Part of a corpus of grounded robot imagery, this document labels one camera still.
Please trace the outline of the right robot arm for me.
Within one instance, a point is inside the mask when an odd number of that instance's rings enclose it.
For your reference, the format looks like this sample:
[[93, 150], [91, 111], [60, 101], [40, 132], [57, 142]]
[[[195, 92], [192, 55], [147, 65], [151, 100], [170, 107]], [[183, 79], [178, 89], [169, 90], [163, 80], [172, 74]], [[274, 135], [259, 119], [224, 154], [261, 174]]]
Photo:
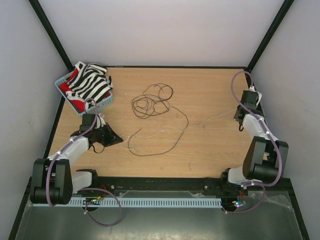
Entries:
[[289, 145], [279, 140], [266, 125], [263, 113], [258, 110], [261, 94], [255, 90], [244, 90], [237, 106], [234, 120], [238, 130], [246, 130], [251, 137], [243, 165], [227, 168], [220, 175], [218, 188], [231, 194], [237, 186], [255, 182], [270, 185], [278, 182], [286, 164]]

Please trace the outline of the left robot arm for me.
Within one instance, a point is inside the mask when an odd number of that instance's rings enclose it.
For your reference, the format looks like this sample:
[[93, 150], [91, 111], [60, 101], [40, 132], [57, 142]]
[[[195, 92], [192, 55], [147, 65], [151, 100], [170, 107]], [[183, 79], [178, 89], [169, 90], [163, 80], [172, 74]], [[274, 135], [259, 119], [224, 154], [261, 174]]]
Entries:
[[96, 143], [107, 148], [123, 141], [100, 115], [83, 114], [79, 130], [70, 135], [60, 150], [47, 158], [35, 160], [30, 185], [31, 202], [66, 205], [72, 195], [82, 189], [89, 194], [96, 193], [100, 188], [97, 172], [81, 169], [72, 174], [71, 166]]

